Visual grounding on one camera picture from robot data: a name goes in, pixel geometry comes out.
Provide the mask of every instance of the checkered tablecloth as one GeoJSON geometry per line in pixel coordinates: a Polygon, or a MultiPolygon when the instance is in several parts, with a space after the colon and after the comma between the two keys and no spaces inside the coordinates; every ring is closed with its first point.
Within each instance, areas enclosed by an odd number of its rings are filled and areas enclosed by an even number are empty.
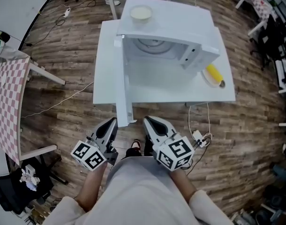
{"type": "Polygon", "coordinates": [[[20,113],[30,59],[0,64],[0,147],[19,164],[20,113]],[[2,77],[6,73],[6,83],[2,77]]]}
{"type": "Polygon", "coordinates": [[[273,12],[272,6],[264,0],[251,0],[251,2],[261,20],[268,20],[269,15],[273,12]]]}

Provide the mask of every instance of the open microwave door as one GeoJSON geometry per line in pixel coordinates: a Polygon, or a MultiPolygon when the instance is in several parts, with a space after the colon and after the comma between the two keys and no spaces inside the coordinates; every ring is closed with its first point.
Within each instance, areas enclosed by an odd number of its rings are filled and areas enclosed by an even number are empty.
{"type": "Polygon", "coordinates": [[[123,51],[124,35],[116,36],[114,40],[116,60],[116,112],[118,127],[127,127],[136,122],[133,117],[133,106],[130,97],[128,78],[128,63],[123,51]]]}

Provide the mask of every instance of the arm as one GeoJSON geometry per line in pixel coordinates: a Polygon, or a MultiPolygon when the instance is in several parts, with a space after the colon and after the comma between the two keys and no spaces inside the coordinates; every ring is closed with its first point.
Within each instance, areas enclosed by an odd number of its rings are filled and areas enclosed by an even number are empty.
{"type": "Polygon", "coordinates": [[[93,172],[89,172],[82,190],[78,196],[63,197],[52,213],[44,221],[43,225],[80,225],[83,224],[86,212],[95,205],[98,191],[107,163],[102,164],[93,172]]]}
{"type": "Polygon", "coordinates": [[[206,192],[197,191],[185,171],[177,169],[170,173],[170,177],[197,219],[209,225],[233,225],[231,220],[213,203],[206,192]]]}
{"type": "Polygon", "coordinates": [[[75,198],[75,200],[85,212],[90,211],[97,201],[99,187],[105,172],[106,165],[107,163],[103,163],[96,170],[88,173],[83,188],[75,198]]]}

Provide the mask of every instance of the wooden floor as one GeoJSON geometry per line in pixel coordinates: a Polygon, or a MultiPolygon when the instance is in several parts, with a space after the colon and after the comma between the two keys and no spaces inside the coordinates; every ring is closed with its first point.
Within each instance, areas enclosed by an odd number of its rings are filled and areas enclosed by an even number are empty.
{"type": "MultiPolygon", "coordinates": [[[[67,81],[65,86],[55,84],[40,76],[33,76],[27,84],[23,99],[23,116],[40,112],[68,98],[77,90],[94,81],[94,66],[102,21],[111,20],[109,6],[97,0],[95,7],[86,7],[90,1],[80,4],[69,0],[70,16],[62,26],[56,26],[49,36],[34,47],[23,51],[47,71],[67,81]]],[[[194,4],[194,0],[177,0],[194,4]]],[[[50,0],[43,14],[52,12],[64,0],[50,0]]],[[[236,102],[211,103],[210,119],[213,140],[201,162],[189,175],[195,186],[208,192],[213,201],[228,215],[237,211],[249,200],[261,196],[263,188],[273,181],[269,163],[281,159],[281,147],[285,140],[278,127],[285,119],[285,103],[277,94],[276,75],[270,68],[261,71],[261,61],[251,56],[254,48],[247,32],[256,25],[255,13],[236,10],[233,0],[196,0],[197,5],[211,11],[219,27],[231,64],[236,91],[236,102]]],[[[50,15],[40,16],[30,31],[26,42],[43,39],[61,16],[65,7],[50,15]]],[[[93,86],[63,104],[33,117],[22,120],[23,151],[32,147],[58,145],[61,154],[54,171],[69,181],[64,186],[54,181],[52,196],[42,208],[49,211],[50,202],[65,195],[75,197],[87,171],[70,156],[78,140],[84,140],[103,119],[116,116],[113,105],[93,105],[93,86]]],[[[144,143],[142,119],[145,115],[169,120],[182,135],[190,138],[184,104],[133,104],[137,123],[118,131],[114,146],[123,157],[134,139],[144,143]]],[[[206,105],[191,108],[191,128],[208,132],[206,105]]],[[[203,153],[197,149],[196,162],[203,153]]],[[[108,167],[103,185],[110,167],[108,167]]]]}

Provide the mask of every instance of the pink checkered table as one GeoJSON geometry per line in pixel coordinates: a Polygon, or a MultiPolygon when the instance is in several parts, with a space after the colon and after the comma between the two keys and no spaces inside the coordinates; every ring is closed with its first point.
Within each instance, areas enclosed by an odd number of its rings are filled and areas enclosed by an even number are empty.
{"type": "Polygon", "coordinates": [[[21,153],[21,106],[30,70],[65,85],[64,80],[39,68],[30,58],[0,64],[0,147],[17,164],[22,160],[57,149],[56,145],[52,145],[24,154],[21,153]]]}
{"type": "MultiPolygon", "coordinates": [[[[243,1],[245,0],[240,0],[238,2],[238,4],[236,5],[236,9],[238,9],[241,6],[243,1]]],[[[267,23],[270,15],[272,15],[274,19],[276,18],[277,15],[274,12],[273,7],[269,3],[265,2],[264,0],[246,0],[246,1],[249,2],[253,6],[257,15],[261,19],[261,22],[248,32],[248,36],[251,36],[255,31],[259,30],[261,27],[263,27],[267,23]]]]}

